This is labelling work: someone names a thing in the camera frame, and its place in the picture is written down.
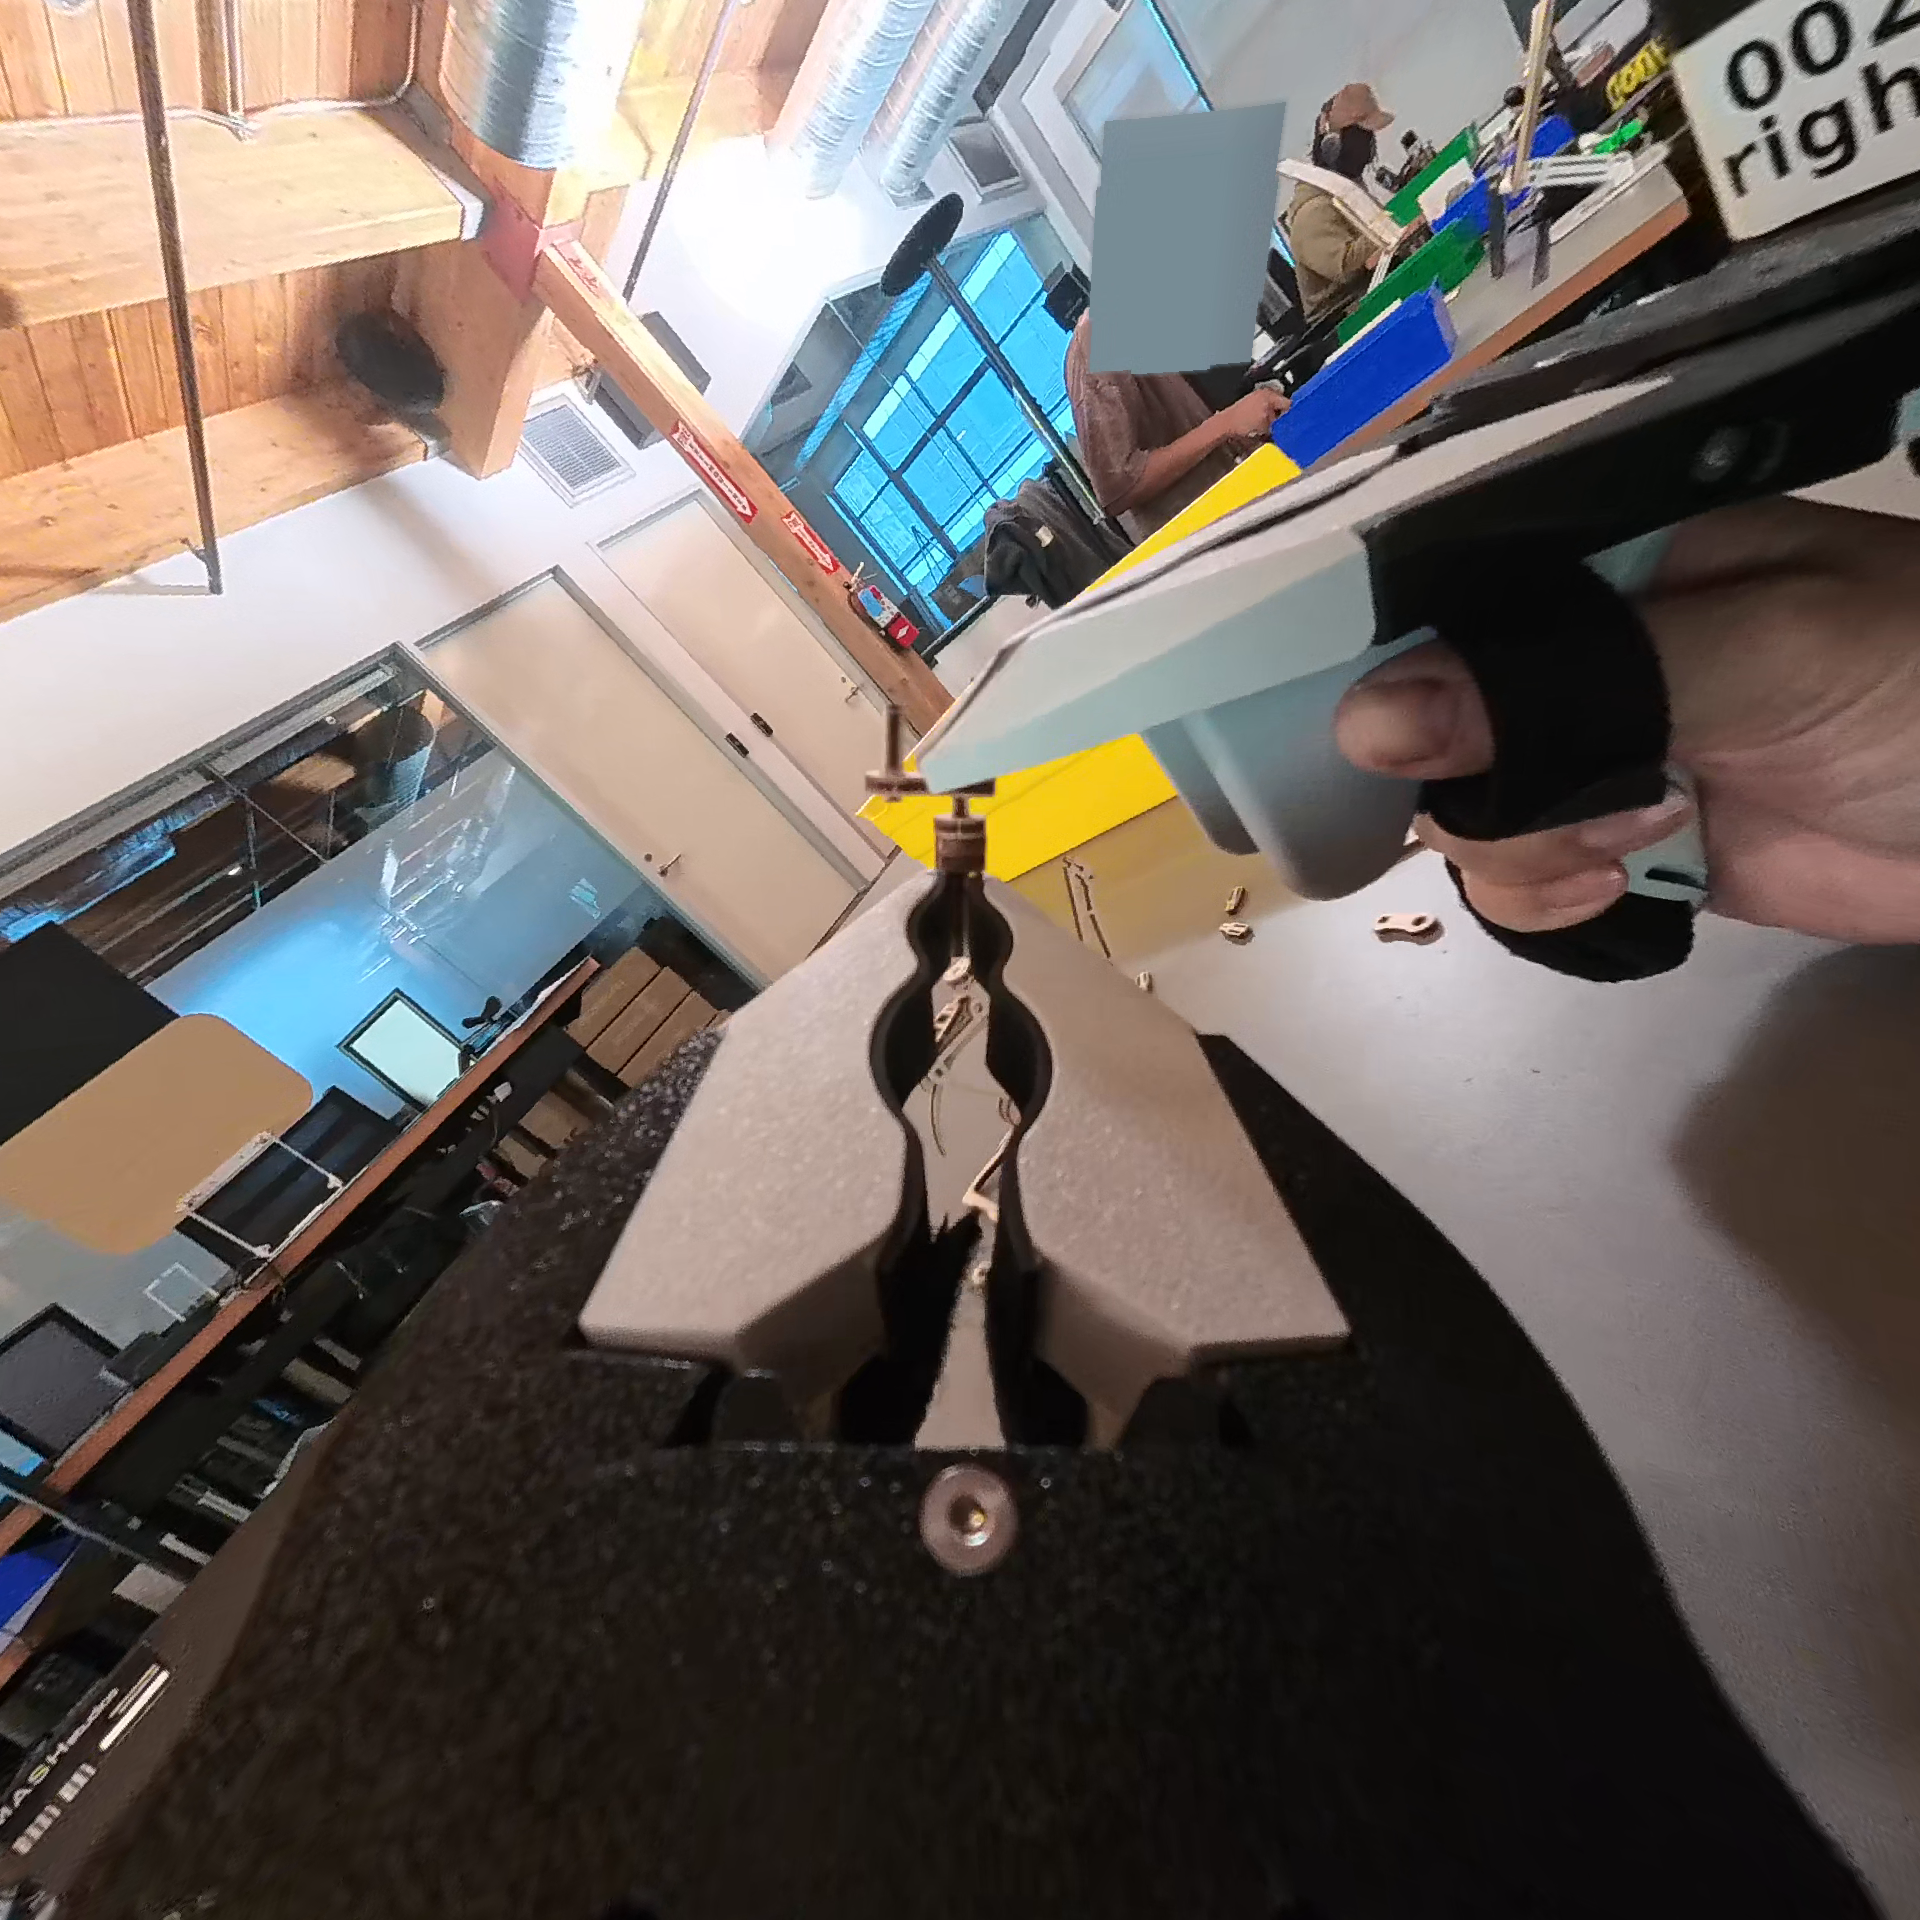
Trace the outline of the person's right hand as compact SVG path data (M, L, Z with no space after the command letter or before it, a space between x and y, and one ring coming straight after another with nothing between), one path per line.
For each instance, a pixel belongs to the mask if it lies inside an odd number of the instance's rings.
M1764 500L1680 525L1641 619L1667 678L1717 917L1838 943L1917 943L1917 518ZM1438 640L1380 664L1336 711L1343 757L1376 777L1496 764L1463 659ZM1460 839L1429 816L1463 900L1512 934L1595 921L1627 857L1683 807Z

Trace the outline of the stack of cardboard boxes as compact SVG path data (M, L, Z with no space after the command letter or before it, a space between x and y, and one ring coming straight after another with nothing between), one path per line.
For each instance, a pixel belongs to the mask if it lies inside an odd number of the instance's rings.
M563 1032L583 1049L589 1068L632 1092L691 1034L722 1021L723 1009L691 981L632 947L588 981Z

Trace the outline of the white door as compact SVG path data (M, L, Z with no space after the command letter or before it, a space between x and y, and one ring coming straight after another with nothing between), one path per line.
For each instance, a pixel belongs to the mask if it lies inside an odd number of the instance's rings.
M686 498L608 537L597 555L746 715L756 741L780 747L843 813L864 807L864 775L881 766L881 708L749 542Z
M561 572L437 630L420 666L740 973L777 981L852 909L813 821Z

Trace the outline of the wooden ceiling beam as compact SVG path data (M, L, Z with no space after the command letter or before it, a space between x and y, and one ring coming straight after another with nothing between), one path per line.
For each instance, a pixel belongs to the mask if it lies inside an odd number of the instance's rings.
M533 291L594 356L635 414L657 429L658 441L732 513L878 695L914 730L928 730L950 705L946 686L917 652L896 648L859 612L855 575L691 389L654 331L631 313L594 254L575 235L546 228L533 265Z

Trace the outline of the dark computer monitor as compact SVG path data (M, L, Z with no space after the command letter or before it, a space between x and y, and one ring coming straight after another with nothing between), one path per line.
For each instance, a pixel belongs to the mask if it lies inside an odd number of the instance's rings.
M118 1349L58 1304L4 1336L4 1433L40 1461L84 1439L129 1393Z

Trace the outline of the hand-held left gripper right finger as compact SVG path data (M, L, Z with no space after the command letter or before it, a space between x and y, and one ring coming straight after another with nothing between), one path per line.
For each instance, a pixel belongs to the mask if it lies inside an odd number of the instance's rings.
M1165 1381L1344 1345L1194 1030L1002 883L979 943L1015 1117L986 1279L1004 1439L1112 1448Z

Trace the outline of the black metal pipe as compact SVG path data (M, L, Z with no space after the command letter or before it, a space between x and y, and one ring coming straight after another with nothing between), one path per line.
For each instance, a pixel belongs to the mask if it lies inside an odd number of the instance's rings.
M136 117L141 117L141 144L146 155L146 180L152 192L152 218L157 218L157 248L161 248L161 276L167 291L167 317L168 317L168 339L176 353L176 381L179 381L179 404L181 404L181 449L188 465L188 487L191 487L191 511L198 540L191 552L205 572L205 591L218 599L224 591L222 572L222 548L213 511L213 473L205 457L205 414L201 414L201 387L198 387L198 356L191 335L191 310L188 310L188 283L186 283L186 262L181 262L181 228L179 228L179 192L176 192L176 167L168 147L168 108L161 80L161 55L157 55L157 13L152 2L124 2L129 24L129 65L136 84Z

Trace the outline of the glass office partition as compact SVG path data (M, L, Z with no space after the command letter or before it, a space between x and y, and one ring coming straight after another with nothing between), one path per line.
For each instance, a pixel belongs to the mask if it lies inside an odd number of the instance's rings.
M214 1016L310 1089L284 1146L132 1253L4 1207L4 1332L65 1310L112 1349L249 1279L572 968L645 955L715 1009L746 997L657 883L394 664L7 857L18 943L84 1037Z

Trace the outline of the wooden crossbow model assembly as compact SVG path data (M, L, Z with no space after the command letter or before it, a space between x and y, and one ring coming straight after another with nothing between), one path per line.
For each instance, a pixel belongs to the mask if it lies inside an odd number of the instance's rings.
M1071 1019L1081 1045L1112 1030L1112 1016L1093 1012L1090 981L1126 981L1126 994L1140 997L1135 973L1112 960L1090 912L1090 873L1065 859L1043 880L1052 900L1067 899L1071 925L1015 885L986 880L1000 960L986 981L942 968L930 991L935 1058L903 1101L921 1139L930 1230L970 1245L967 1282L1000 1312L1011 1312L1042 1270L1023 1217L1025 1113L1061 1079Z

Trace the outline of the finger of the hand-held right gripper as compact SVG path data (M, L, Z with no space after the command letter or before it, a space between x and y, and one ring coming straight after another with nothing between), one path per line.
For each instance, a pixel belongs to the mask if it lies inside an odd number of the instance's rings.
M1214 530L1042 618L923 735L923 784L955 793L1140 737L1214 849L1259 857L1310 900L1363 892L1419 810L1412 777L1363 775L1336 746L1344 693L1419 643L1376 585L1380 530Z
M1455 432L1434 445L1380 445L1368 453L1339 459L1321 473L1303 473L1286 487L1259 493L1256 500L1219 517L1170 544L1128 559L1112 582L1093 585L1067 606L1047 612L1032 624L1032 636L1054 634L1075 619L1090 619L1093 612L1112 605L1126 591L1140 591L1174 564L1194 561L1214 548L1229 548L1245 540L1294 537L1295 530L1325 531L1368 522L1424 502L1450 487L1478 485L1497 465L1535 453L1540 445L1563 441L1595 418L1610 418L1628 403L1662 392L1667 379L1628 379L1585 394L1559 400L1521 414Z

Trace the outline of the long grey workbench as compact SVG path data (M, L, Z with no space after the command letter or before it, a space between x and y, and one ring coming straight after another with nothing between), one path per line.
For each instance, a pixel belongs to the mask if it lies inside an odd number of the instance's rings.
M1667 156L1654 150L1612 191L1601 191L1548 228L1548 272L1535 280L1535 245L1517 235L1505 245L1505 272L1478 265L1453 293L1453 360L1438 387L1465 379L1508 351L1532 339L1578 299L1595 293L1645 252L1688 223L1688 196Z

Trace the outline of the row of green plastic bins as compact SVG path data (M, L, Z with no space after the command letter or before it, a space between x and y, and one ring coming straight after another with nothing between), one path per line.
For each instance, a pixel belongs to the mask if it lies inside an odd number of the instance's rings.
M1336 342L1350 342L1418 291L1455 291L1489 248L1496 192L1502 196L1505 224L1526 218L1552 224L1589 196L1627 191L1641 165L1662 155L1657 147L1635 155L1627 134L1640 131L1641 124L1628 124L1595 141L1595 147L1581 147L1571 124L1552 114L1535 127L1521 180L1512 180L1512 147L1497 150L1497 167L1475 167L1468 131L1463 131L1428 175L1387 203L1387 213L1401 203L1412 213L1405 228L1412 231L1418 245L1387 257L1387 272L1375 276L1368 293L1336 323Z

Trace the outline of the wooden axle with gear discs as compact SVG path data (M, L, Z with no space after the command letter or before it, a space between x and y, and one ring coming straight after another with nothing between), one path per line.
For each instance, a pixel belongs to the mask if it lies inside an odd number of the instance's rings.
M958 787L946 813L935 821L935 930L946 949L946 969L958 968L986 981L1000 960L1000 921L986 896L986 816L975 810L992 781Z

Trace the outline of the long wooden counter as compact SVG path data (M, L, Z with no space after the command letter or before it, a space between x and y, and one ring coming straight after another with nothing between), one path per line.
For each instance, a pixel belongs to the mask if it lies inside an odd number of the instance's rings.
M214 1310L188 1322L186 1332L161 1343L161 1363L126 1388L52 1467L27 1475L15 1492L4 1483L4 1554L18 1547L43 1517L56 1517L56 1500L75 1492L105 1455L146 1419L167 1393L188 1378L253 1310L269 1304L291 1277L315 1257L345 1225L390 1188L394 1180L440 1150L440 1139L476 1117L483 1096L510 1089L515 1058L534 1045L548 1024L581 1009L588 982L601 973L594 958L579 960L561 981L539 994L529 1012L512 1021L412 1128L385 1144L345 1188L338 1188L249 1282L230 1290Z

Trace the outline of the silver ventilation duct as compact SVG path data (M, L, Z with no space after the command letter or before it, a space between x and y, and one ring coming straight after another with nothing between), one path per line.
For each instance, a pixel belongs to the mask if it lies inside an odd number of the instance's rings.
M946 137L1023 2L825 2L767 155L802 203L855 173L894 207L923 198Z
M444 108L494 155L579 165L609 127L644 2L447 2Z

